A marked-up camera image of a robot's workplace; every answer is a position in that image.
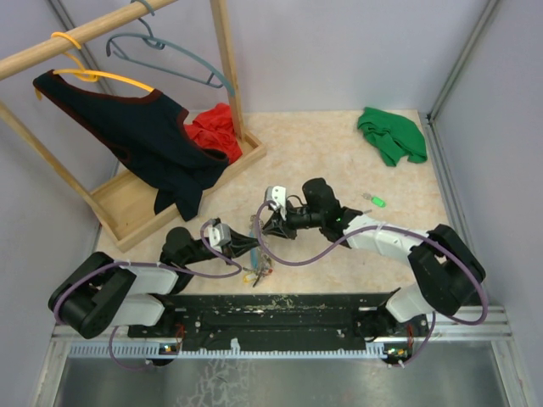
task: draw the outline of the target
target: wooden frame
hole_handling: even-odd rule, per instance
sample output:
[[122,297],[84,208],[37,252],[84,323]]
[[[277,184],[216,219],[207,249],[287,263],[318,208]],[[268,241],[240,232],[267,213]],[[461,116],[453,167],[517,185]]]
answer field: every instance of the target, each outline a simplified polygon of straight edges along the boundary
[[[174,3],[176,0],[147,1],[156,10]],[[235,91],[235,95],[229,95],[228,100],[232,110],[236,138],[244,154],[224,171],[219,181],[212,188],[204,191],[204,197],[227,184],[240,172],[266,155],[265,147],[244,125],[226,0],[210,0],[210,6],[221,53],[223,74],[232,83]],[[67,31],[67,33],[82,44],[139,17],[143,17],[147,13],[148,10],[143,4],[131,3],[71,31]],[[70,41],[55,37],[7,57],[0,61],[0,80],[66,52],[73,47]],[[147,185],[130,171],[121,172],[101,187],[89,192],[1,101],[0,118],[51,165],[70,187],[81,195],[99,218],[104,230],[108,232],[119,250],[125,252],[179,215],[175,205],[155,215],[153,204],[156,189]]]

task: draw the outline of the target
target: cloth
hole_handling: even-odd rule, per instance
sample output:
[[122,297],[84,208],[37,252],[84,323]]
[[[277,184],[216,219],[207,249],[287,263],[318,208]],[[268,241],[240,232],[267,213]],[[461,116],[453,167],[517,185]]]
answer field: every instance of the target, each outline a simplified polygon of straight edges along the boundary
[[218,103],[213,109],[200,113],[191,125],[185,125],[185,131],[201,148],[214,148],[225,153],[230,164],[241,157],[232,112],[227,104]]
[[403,156],[412,163],[428,159],[426,142],[417,125],[397,114],[379,109],[365,108],[358,119],[358,128],[364,138],[378,148],[386,165],[395,167]]
[[161,91],[142,98],[88,92],[52,70],[33,83],[128,170],[159,190],[156,214],[175,203],[184,220],[192,219],[203,190],[213,187],[228,166],[223,152],[200,148],[188,138],[183,128],[188,111]]

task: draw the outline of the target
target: white wall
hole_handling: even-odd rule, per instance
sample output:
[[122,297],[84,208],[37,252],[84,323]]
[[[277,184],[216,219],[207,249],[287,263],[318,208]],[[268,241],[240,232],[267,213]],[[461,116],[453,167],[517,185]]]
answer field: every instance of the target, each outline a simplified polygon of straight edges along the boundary
[[490,293],[543,403],[543,3],[505,0],[438,119]]
[[[0,58],[58,30],[42,0],[5,3]],[[112,171],[111,154],[46,98],[34,96],[32,79],[61,64],[71,63],[57,57],[0,82],[0,97],[86,187],[95,187]],[[0,404],[19,407],[30,403],[53,330],[48,298],[89,254],[98,223],[1,120],[0,191]]]
[[[128,0],[64,0],[76,24]],[[485,0],[230,0],[232,36],[246,111],[387,109],[429,111]],[[209,3],[182,0],[146,20],[154,34],[220,69]],[[118,30],[145,30],[138,22]],[[209,109],[225,92],[105,55],[103,36],[90,43],[106,70],[157,87],[188,109]],[[205,69],[170,51],[130,38],[119,44],[146,61],[206,77]]]

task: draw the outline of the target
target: green cloth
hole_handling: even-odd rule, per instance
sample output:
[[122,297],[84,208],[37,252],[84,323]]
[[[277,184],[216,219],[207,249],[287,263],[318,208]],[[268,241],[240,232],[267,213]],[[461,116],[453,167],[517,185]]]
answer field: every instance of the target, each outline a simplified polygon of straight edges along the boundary
[[364,138],[379,149],[389,167],[395,167],[404,155],[412,163],[428,159],[423,134],[415,123],[403,116],[365,108],[357,127],[363,131]]

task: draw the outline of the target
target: wooden rod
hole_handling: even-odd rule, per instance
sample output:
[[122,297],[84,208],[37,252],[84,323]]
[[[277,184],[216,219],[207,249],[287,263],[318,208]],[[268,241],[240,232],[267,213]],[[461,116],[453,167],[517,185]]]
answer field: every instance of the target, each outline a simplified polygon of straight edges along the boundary
[[245,140],[245,124],[243,110],[241,110],[241,95],[238,87],[238,72],[236,71],[236,59],[232,46],[232,34],[230,32],[230,19],[228,18],[226,0],[210,0],[213,23],[219,52],[221,53],[222,74],[228,79],[235,91],[235,95],[228,94],[228,102],[232,111],[234,131],[238,140]]
[[6,122],[6,124],[13,129],[23,140],[25,140],[34,151],[36,151],[40,157],[42,157],[54,170],[59,174],[63,180],[66,181],[70,187],[72,187],[79,195],[83,197],[85,202],[89,204],[94,213],[102,222],[107,222],[110,225],[115,225],[114,219],[111,215],[100,205],[85,189],[85,187],[79,183],[79,181],[62,165],[60,161],[38,140],[36,136],[25,126],[25,124],[9,110],[0,100],[0,118]]
[[[175,1],[176,0],[147,0],[155,10],[163,8]],[[147,8],[140,2],[134,2],[93,21],[89,21],[84,25],[80,25],[73,30],[66,31],[66,33],[80,44],[83,44],[98,36],[106,34],[115,28],[119,28],[126,23],[143,17],[145,14],[148,14]],[[65,38],[55,37],[37,44],[34,47],[27,48],[20,53],[4,58],[0,61],[0,81],[36,64],[40,64],[43,61],[47,61],[52,57],[60,55],[73,47],[74,45]]]

